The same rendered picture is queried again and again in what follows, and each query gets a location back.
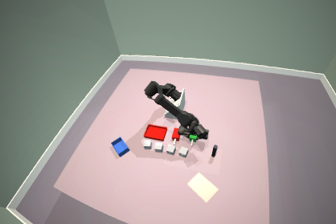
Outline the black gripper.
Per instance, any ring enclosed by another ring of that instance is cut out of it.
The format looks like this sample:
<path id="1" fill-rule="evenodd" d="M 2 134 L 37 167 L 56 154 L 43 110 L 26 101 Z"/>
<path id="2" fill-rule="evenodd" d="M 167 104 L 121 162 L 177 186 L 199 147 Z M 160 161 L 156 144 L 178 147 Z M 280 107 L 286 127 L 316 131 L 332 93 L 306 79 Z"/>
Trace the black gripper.
<path id="1" fill-rule="evenodd" d="M 203 139 L 205 139 L 205 140 L 208 138 L 208 133 L 209 133 L 208 129 L 206 129 L 206 130 L 207 130 L 207 135 L 203 138 Z M 187 130 L 186 128 L 184 128 L 182 125 L 179 126 L 179 129 L 178 129 L 178 135 L 185 136 L 185 137 L 188 138 L 188 139 L 189 139 L 189 136 L 190 136 L 190 135 L 196 136 L 196 134 L 194 133 L 193 130 L 188 131 L 188 130 Z"/>

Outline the red tray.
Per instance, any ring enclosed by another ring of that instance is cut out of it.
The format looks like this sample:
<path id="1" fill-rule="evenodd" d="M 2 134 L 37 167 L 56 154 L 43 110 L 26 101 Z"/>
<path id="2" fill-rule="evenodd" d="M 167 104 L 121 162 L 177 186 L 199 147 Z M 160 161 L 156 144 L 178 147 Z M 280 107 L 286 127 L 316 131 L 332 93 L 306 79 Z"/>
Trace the red tray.
<path id="1" fill-rule="evenodd" d="M 166 135 L 167 128 L 150 125 L 145 129 L 145 135 L 144 138 L 149 138 L 156 141 L 164 141 L 165 135 Z"/>

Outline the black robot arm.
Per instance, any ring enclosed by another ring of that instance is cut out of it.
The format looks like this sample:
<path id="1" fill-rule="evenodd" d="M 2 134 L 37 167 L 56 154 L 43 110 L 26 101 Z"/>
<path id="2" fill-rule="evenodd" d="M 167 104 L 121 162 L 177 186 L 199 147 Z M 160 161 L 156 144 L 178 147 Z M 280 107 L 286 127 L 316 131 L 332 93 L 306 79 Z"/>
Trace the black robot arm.
<path id="1" fill-rule="evenodd" d="M 159 85 L 156 81 L 151 81 L 144 91 L 149 99 L 154 100 L 156 104 L 160 104 L 165 110 L 174 115 L 184 128 L 188 131 L 193 130 L 199 139 L 203 139 L 207 135 L 207 130 L 199 123 L 197 117 L 187 111 L 180 110 L 165 97 L 170 96 L 174 102 L 180 99 L 182 92 L 177 91 L 172 83 Z M 158 93 L 158 96 L 153 99 L 152 96 L 156 93 Z"/>

